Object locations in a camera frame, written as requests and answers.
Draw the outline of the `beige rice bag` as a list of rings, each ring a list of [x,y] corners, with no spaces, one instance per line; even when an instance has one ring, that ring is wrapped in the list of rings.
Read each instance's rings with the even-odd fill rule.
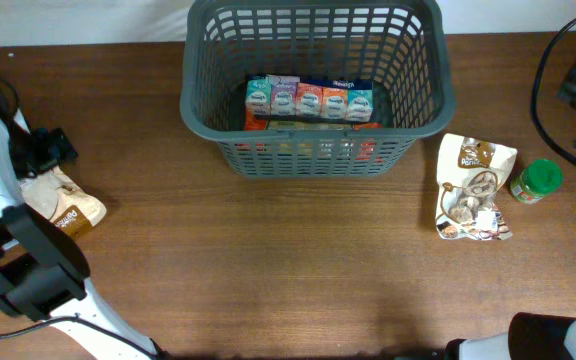
[[[71,238],[92,231],[107,213],[100,200],[87,194],[59,166],[19,184],[26,203]]]

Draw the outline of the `multicolour tissue pack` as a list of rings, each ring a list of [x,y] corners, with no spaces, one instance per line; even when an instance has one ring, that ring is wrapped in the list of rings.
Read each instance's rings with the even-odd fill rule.
[[[364,80],[302,79],[288,75],[250,76],[247,115],[264,118],[313,118],[367,123],[374,110],[373,85]]]

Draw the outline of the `grey plastic shopping basket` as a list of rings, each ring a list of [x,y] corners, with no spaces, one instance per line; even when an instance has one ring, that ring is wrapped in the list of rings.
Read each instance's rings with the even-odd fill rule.
[[[197,1],[180,110],[238,173],[375,176],[456,108],[434,0]]]

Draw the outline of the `beige mushroom snack bag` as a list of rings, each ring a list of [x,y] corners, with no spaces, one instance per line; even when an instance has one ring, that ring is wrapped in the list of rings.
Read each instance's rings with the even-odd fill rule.
[[[512,236],[495,204],[510,176],[517,150],[500,144],[446,134],[437,163],[439,193],[435,228],[445,240],[507,240]]]

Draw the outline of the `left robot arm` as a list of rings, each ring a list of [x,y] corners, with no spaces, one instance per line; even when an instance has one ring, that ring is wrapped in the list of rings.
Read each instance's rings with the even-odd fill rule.
[[[97,359],[164,359],[97,292],[74,241],[104,216],[86,214],[83,191],[60,167],[77,152],[59,129],[30,128],[14,87],[0,78],[0,311],[53,327]]]

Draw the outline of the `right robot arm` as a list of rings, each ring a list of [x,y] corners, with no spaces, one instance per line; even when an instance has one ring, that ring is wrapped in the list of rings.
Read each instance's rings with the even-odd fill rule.
[[[576,360],[576,319],[520,312],[509,330],[480,339],[449,342],[449,360]]]

